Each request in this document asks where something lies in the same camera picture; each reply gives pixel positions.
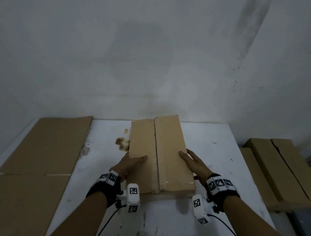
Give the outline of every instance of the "brown stain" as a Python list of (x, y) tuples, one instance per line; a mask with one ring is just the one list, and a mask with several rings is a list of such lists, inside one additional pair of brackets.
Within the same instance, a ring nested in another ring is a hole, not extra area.
[(126, 138), (117, 138), (115, 144), (119, 145), (119, 150), (127, 152), (130, 149), (130, 140)]

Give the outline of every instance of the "flattened cardboard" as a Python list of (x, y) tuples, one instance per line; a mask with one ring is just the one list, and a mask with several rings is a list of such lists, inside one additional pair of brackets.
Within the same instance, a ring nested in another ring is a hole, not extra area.
[(310, 201), (304, 194), (271, 140), (249, 139), (244, 147), (250, 147), (271, 189), (284, 211), (308, 207)]
[(268, 211), (276, 211), (279, 209), (279, 202), (276, 199), (268, 181), (266, 180), (260, 166), (254, 157), (250, 148), (240, 148), (242, 156), (247, 164), (249, 172), (258, 188), (261, 198), (267, 207)]
[(305, 194), (311, 199), (311, 168), (290, 139), (272, 139), (287, 166), (295, 175)]
[(153, 120), (132, 122), (130, 134), (130, 158), (148, 156), (146, 162), (136, 166), (127, 175), (126, 184), (136, 183), (140, 193), (158, 193), (158, 169), (156, 159), (155, 125)]
[(92, 117), (42, 118), (1, 166), (4, 174), (71, 174)]
[(0, 235), (44, 236), (69, 176), (0, 175)]
[(155, 118), (155, 132), (160, 191), (193, 195), (193, 173), (178, 155), (178, 151), (187, 153), (178, 115)]

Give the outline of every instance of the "forearm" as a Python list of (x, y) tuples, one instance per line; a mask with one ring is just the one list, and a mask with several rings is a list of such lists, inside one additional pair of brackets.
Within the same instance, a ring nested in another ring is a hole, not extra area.
[(237, 196), (226, 197), (224, 211), (238, 236), (281, 236)]
[(87, 197), (51, 236), (96, 235), (106, 209), (106, 196), (102, 192), (96, 192)]

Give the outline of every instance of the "white wall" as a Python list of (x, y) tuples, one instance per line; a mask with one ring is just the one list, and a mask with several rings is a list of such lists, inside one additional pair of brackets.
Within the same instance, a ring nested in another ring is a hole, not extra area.
[(229, 123), (311, 154), (311, 1), (3, 0), (0, 151), (34, 117)]

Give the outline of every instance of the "person's right hand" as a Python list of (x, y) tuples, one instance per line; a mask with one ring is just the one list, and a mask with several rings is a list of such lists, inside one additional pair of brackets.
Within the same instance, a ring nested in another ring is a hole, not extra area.
[(179, 156), (186, 162), (188, 168), (195, 173), (195, 180), (199, 180), (204, 186), (207, 179), (213, 172), (204, 164), (204, 162), (191, 150), (187, 149), (187, 153), (192, 157), (192, 159), (183, 151), (179, 151)]

